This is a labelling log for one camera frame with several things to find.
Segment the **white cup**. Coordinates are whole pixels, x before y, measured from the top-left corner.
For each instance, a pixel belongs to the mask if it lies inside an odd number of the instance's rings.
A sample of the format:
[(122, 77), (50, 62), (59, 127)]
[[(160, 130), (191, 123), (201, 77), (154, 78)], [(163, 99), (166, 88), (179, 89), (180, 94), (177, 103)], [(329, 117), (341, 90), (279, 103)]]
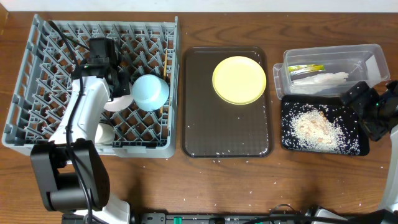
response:
[(111, 125), (100, 123), (96, 130), (95, 144), (110, 145), (114, 141), (115, 133)]

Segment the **green snack wrapper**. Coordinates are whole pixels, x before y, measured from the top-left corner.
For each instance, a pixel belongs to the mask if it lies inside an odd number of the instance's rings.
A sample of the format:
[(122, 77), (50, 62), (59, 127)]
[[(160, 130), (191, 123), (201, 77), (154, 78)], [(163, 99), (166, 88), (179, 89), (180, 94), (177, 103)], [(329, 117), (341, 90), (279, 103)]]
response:
[(324, 65), (308, 64), (308, 65), (293, 65), (289, 66), (289, 73), (291, 75), (300, 75), (304, 73), (324, 71)]

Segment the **light blue bowl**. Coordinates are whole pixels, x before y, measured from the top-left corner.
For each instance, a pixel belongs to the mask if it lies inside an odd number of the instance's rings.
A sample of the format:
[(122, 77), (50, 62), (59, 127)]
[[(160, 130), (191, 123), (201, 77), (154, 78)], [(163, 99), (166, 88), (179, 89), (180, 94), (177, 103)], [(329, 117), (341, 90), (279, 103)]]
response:
[(133, 99), (139, 109), (155, 111), (169, 98), (169, 86), (163, 79), (147, 74), (139, 77), (132, 86)]

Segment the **white paper napkin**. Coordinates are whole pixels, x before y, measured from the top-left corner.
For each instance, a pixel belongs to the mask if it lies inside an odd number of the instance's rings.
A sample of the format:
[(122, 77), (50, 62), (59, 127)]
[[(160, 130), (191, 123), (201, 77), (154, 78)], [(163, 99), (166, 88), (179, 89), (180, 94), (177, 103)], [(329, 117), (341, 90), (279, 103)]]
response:
[(319, 73), (311, 77), (294, 80), (290, 92), (293, 94), (315, 94), (346, 83), (348, 76), (349, 74), (346, 72)]

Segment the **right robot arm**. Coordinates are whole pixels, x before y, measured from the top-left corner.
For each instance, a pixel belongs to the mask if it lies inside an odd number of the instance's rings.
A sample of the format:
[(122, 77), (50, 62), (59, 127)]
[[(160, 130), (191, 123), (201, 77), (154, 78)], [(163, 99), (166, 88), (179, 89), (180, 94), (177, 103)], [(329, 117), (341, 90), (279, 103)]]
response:
[(379, 206), (397, 214), (397, 81), (386, 84), (386, 91), (379, 94), (365, 81), (358, 82), (347, 92), (340, 95), (345, 106), (354, 110), (359, 125), (372, 141), (380, 140), (390, 134), (392, 143), (391, 161), (387, 176), (386, 188)]

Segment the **pink bowl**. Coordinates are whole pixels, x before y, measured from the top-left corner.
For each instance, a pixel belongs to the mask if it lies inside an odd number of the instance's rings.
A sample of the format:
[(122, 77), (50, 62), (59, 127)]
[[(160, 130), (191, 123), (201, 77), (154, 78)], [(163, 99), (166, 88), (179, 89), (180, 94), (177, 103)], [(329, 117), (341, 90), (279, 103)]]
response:
[(114, 98), (113, 101), (105, 103), (104, 109), (110, 112), (117, 112), (126, 109), (133, 102), (132, 95), (124, 95), (119, 98)]

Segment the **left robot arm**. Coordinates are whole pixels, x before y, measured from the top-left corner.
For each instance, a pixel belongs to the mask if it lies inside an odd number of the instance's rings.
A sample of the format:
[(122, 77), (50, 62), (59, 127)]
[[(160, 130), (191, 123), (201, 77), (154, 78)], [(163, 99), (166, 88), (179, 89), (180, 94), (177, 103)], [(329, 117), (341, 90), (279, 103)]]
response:
[(89, 57), (71, 74), (72, 94), (61, 123), (30, 160), (44, 207), (76, 216), (83, 223), (130, 223), (131, 206), (110, 191), (109, 175), (96, 150), (95, 136), (106, 103), (119, 110), (130, 95), (129, 78), (119, 73), (112, 39), (89, 41)]

